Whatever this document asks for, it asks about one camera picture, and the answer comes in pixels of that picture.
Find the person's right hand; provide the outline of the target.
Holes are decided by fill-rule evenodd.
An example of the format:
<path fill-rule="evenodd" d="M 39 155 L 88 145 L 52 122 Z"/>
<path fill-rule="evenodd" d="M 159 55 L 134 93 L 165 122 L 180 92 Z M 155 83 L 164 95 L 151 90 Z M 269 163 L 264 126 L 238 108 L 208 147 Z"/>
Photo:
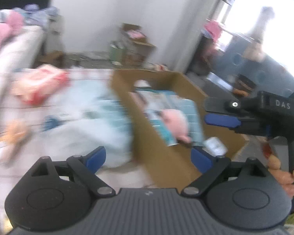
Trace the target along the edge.
<path fill-rule="evenodd" d="M 294 197 L 294 171 L 287 172 L 281 170 L 280 160 L 273 154 L 273 150 L 268 145 L 268 171 L 274 176 L 278 183 L 283 187 L 284 191 L 290 198 Z"/>

